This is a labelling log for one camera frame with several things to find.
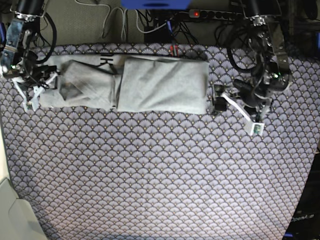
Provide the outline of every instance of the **metal bracket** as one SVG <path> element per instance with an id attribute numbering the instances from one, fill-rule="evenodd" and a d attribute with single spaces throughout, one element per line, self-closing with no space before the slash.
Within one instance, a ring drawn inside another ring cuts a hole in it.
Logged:
<path id="1" fill-rule="evenodd" d="M 268 23 L 273 53 L 277 58 L 279 72 L 290 71 L 288 54 L 285 51 L 285 38 L 279 23 Z"/>
<path id="2" fill-rule="evenodd" d="M 43 13 L 42 15 L 30 15 L 30 14 L 23 14 L 23 13 L 20 13 L 20 12 L 17 12 L 17 1 L 18 0 L 12 0 L 12 4 L 11 4 L 11 7 L 10 7 L 10 12 L 14 13 L 20 17 L 18 17 L 19 19 L 24 19 L 26 22 L 32 22 L 35 18 L 43 18 L 47 12 L 47 9 L 48 9 L 48 5 L 49 5 L 49 2 L 50 0 L 47 0 L 47 1 L 44 1 L 43 3 L 43 6 L 42 6 L 42 10 L 43 10 Z"/>
<path id="3" fill-rule="evenodd" d="M 254 134 L 258 134 L 260 136 L 263 135 L 265 124 L 262 122 L 254 122 L 251 119 L 249 113 L 238 103 L 232 100 L 225 92 L 222 93 L 221 97 L 223 97 L 229 104 L 234 106 L 243 116 L 245 119 L 245 131 L 250 135 L 253 136 Z"/>
<path id="4" fill-rule="evenodd" d="M 58 73 L 54 73 L 46 82 L 45 84 L 49 85 L 51 84 L 56 77 L 58 76 Z M 19 92 L 19 94 L 22 96 L 23 101 L 22 101 L 22 106 L 24 108 L 24 111 L 27 112 L 28 110 L 33 109 L 33 111 L 35 112 L 40 104 L 39 104 L 39 99 L 38 97 L 40 96 L 40 94 L 42 94 L 46 89 L 42 86 L 38 87 L 38 86 L 34 86 L 33 87 L 33 97 L 30 101 L 27 100 L 27 96 L 25 95 L 25 93 L 22 91 L 22 89 L 20 88 L 19 84 L 18 84 L 18 80 L 17 79 L 12 79 L 14 87 L 17 89 L 17 91 Z"/>

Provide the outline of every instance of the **white cable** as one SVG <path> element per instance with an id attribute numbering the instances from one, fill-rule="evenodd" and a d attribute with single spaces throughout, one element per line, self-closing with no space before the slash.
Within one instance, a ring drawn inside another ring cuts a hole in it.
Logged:
<path id="1" fill-rule="evenodd" d="M 107 25 L 107 21 L 108 21 L 108 18 L 111 14 L 111 7 L 110 5 L 107 5 L 107 4 L 91 4 L 91 3 L 83 3 L 83 2 L 80 2 L 78 0 L 74 0 L 77 4 L 80 4 L 80 5 L 84 5 L 84 6 L 104 6 L 104 7 L 107 7 L 108 8 L 108 13 L 107 15 L 105 16 L 105 19 L 103 21 L 103 26 L 102 26 L 102 33 L 101 33 L 101 36 L 103 37 L 104 34 L 105 34 L 105 28 L 106 28 L 106 25 Z"/>
<path id="2" fill-rule="evenodd" d="M 125 42 L 127 41 L 127 33 L 126 33 L 127 12 L 128 12 L 128 9 L 124 10 L 124 12 L 123 12 L 122 29 L 121 29 L 121 40 L 125 41 Z"/>
<path id="3" fill-rule="evenodd" d="M 122 14 L 122 30 L 121 30 L 121 40 L 125 41 L 127 38 L 127 33 L 126 33 L 126 15 L 125 12 L 121 7 L 115 7 L 114 9 L 112 9 L 111 12 L 109 12 L 108 16 L 106 17 L 106 20 L 109 20 L 109 17 L 116 11 L 116 10 L 120 10 L 121 14 Z M 102 38 L 105 38 L 109 33 L 109 30 L 107 31 L 107 33 L 105 34 L 105 29 L 103 28 L 103 35 Z"/>
<path id="4" fill-rule="evenodd" d="M 167 25 L 167 23 L 164 23 L 162 24 L 161 26 L 153 29 L 153 30 L 150 30 L 150 31 L 142 31 L 140 28 L 139 28 L 139 13 L 137 10 L 135 10 L 135 13 L 136 13 L 136 28 L 138 29 L 138 31 L 140 33 L 143 33 L 143 34 L 150 34 L 150 33 L 153 33 L 155 31 L 158 31 L 159 29 L 162 29 L 163 27 L 165 27 Z"/>
<path id="5" fill-rule="evenodd" d="M 229 104 L 234 106 L 241 113 L 241 115 L 244 116 L 244 118 L 247 121 L 252 122 L 249 113 L 242 106 L 240 106 L 237 102 L 233 101 L 225 92 L 222 93 L 221 97 L 223 97 Z"/>

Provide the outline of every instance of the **patterned tablecloth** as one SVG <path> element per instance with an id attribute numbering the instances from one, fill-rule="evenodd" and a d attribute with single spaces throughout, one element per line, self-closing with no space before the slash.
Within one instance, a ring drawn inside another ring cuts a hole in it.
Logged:
<path id="1" fill-rule="evenodd" d="M 68 45 L 55 54 L 168 56 L 169 49 Z M 209 98 L 213 84 L 245 77 L 225 49 L 180 45 L 179 54 L 210 62 Z M 251 63 L 243 50 L 235 58 Z M 319 63 L 290 62 L 292 87 L 274 98 L 263 136 L 252 137 L 233 109 L 216 117 L 86 107 L 25 113 L 13 84 L 1 79 L 13 186 L 50 240 L 280 240 L 320 138 Z"/>

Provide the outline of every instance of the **black cable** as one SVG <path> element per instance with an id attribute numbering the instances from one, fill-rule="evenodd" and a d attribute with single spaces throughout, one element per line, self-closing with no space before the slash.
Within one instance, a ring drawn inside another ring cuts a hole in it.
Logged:
<path id="1" fill-rule="evenodd" d="M 146 19 L 149 23 L 152 23 L 154 21 L 154 18 L 152 17 L 151 13 L 149 12 L 149 10 L 146 10 L 145 11 L 145 16 L 146 16 Z"/>
<path id="2" fill-rule="evenodd" d="M 39 36 L 36 38 L 36 40 L 33 41 L 33 44 L 36 47 L 44 47 L 46 45 L 46 42 L 42 40 L 42 45 L 40 46 L 40 40 L 42 40 Z"/>
<path id="3" fill-rule="evenodd" d="M 220 37 L 222 35 L 222 33 L 227 30 L 227 27 L 229 26 L 229 24 L 222 24 L 220 26 L 218 26 L 214 32 L 214 37 L 215 37 L 215 42 L 218 46 L 220 46 Z"/>
<path id="4" fill-rule="evenodd" d="M 247 34 L 244 38 L 244 40 L 242 40 L 241 36 L 239 36 L 240 41 L 242 41 L 242 45 L 241 48 L 243 49 L 244 46 L 246 46 L 247 48 L 249 48 L 248 44 L 246 44 L 246 42 L 248 42 L 249 40 L 249 35 Z"/>
<path id="5" fill-rule="evenodd" d="M 56 44 L 57 44 L 57 28 L 56 28 L 56 25 L 55 25 L 54 21 L 52 20 L 52 18 L 50 17 L 50 15 L 47 12 L 45 13 L 44 17 L 47 19 L 47 21 L 49 22 L 49 24 L 50 24 L 50 26 L 52 28 L 52 44 L 51 44 L 50 50 L 49 50 L 48 54 L 45 56 L 45 58 L 35 61 L 35 64 L 44 64 L 46 61 L 48 61 L 48 59 L 54 53 L 54 50 L 55 50 L 55 47 L 56 47 Z"/>
<path id="6" fill-rule="evenodd" d="M 141 11 L 137 10 L 137 12 L 138 12 L 138 17 L 139 17 L 140 22 L 142 23 L 142 25 L 143 25 L 144 27 L 149 27 L 150 24 L 149 24 L 149 21 L 148 21 L 147 17 L 146 17 Z"/>
<path id="7" fill-rule="evenodd" d="M 225 27 L 225 26 L 226 26 L 226 25 L 222 23 L 220 26 L 217 26 L 216 29 L 214 30 L 213 35 L 214 35 L 214 39 L 215 39 L 215 44 L 216 44 L 217 46 L 220 45 L 220 43 L 219 43 L 219 38 L 218 38 L 217 33 L 218 33 L 218 31 L 219 31 L 220 28 L 223 28 L 223 27 Z"/>
<path id="8" fill-rule="evenodd" d="M 43 31 L 43 30 L 45 30 L 45 29 L 49 26 L 48 21 L 47 21 L 45 18 L 43 18 L 43 20 L 44 20 L 44 22 L 45 22 L 45 27 L 42 28 L 42 29 L 40 29 L 40 32 Z"/>
<path id="9" fill-rule="evenodd" d="M 179 30 L 174 33 L 174 36 L 176 37 L 176 36 L 178 35 L 178 33 L 183 33 L 183 35 L 185 36 L 188 44 L 190 44 L 190 40 L 189 40 L 189 38 L 188 38 L 188 36 L 187 36 L 187 33 L 182 30 L 182 26 L 181 26 L 181 23 L 180 23 L 180 22 L 179 22 L 179 27 L 180 27 Z"/>
<path id="10" fill-rule="evenodd" d="M 44 42 L 44 43 L 47 43 L 50 47 L 51 47 L 51 44 L 44 38 L 44 36 L 41 34 L 41 32 L 39 32 L 39 38 Z"/>
<path id="11" fill-rule="evenodd" d="M 41 82 L 37 81 L 34 79 L 34 77 L 30 74 L 30 72 L 28 71 L 27 67 L 26 67 L 26 58 L 27 58 L 27 54 L 29 53 L 29 48 L 30 48 L 30 43 L 28 42 L 26 45 L 26 49 L 23 55 L 23 60 L 22 60 L 22 67 L 24 72 L 28 75 L 28 77 L 34 81 L 36 83 L 37 86 L 42 86 L 44 89 L 48 89 L 45 85 L 43 85 Z"/>
<path id="12" fill-rule="evenodd" d="M 233 68 L 235 68 L 240 73 L 251 74 L 257 69 L 258 65 L 254 66 L 254 67 L 251 67 L 251 68 L 241 68 L 241 67 L 239 67 L 237 65 L 235 59 L 234 59 L 234 55 L 233 55 L 232 49 L 231 49 L 232 43 L 237 39 L 236 38 L 236 34 L 237 34 L 237 30 L 238 30 L 239 26 L 247 26 L 246 21 L 247 20 L 243 20 L 243 21 L 239 22 L 239 24 L 236 24 L 236 25 L 233 26 L 233 28 L 232 28 L 232 30 L 231 30 L 231 32 L 230 32 L 225 44 L 226 44 L 226 47 L 227 47 L 226 52 L 227 52 L 229 61 L 230 61 L 231 65 L 233 66 Z"/>
<path id="13" fill-rule="evenodd" d="M 192 33 L 190 32 L 190 29 L 188 28 L 188 26 L 185 22 L 181 22 L 181 27 L 184 28 L 186 33 L 191 37 L 191 39 L 194 41 L 195 44 L 199 44 L 198 39 L 192 35 Z"/>
<path id="14" fill-rule="evenodd" d="M 244 46 L 246 46 L 247 48 L 249 48 L 249 46 L 246 44 L 246 42 L 241 38 L 242 35 L 246 34 L 246 37 L 245 39 L 248 39 L 249 38 L 249 34 L 247 32 L 246 29 L 243 29 L 243 30 L 239 30 L 235 35 L 236 35 L 236 39 L 239 39 L 241 42 L 242 42 L 242 47 L 243 48 Z"/>

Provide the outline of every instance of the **folded gray cloth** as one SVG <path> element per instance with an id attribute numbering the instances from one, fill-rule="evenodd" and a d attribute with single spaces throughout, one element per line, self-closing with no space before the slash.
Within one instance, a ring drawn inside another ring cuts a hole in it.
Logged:
<path id="1" fill-rule="evenodd" d="M 119 112 L 207 113 L 209 64 L 129 58 L 121 82 Z"/>
<path id="2" fill-rule="evenodd" d="M 74 60 L 59 65 L 56 90 L 40 96 L 43 107 L 117 109 L 119 112 L 207 112 L 209 64 L 186 59 L 125 60 L 123 78 Z"/>
<path id="3" fill-rule="evenodd" d="M 67 63 L 59 78 L 59 87 L 40 95 L 43 107 L 85 106 L 109 111 L 117 107 L 116 96 L 121 83 L 120 75 L 112 75 L 77 61 Z"/>

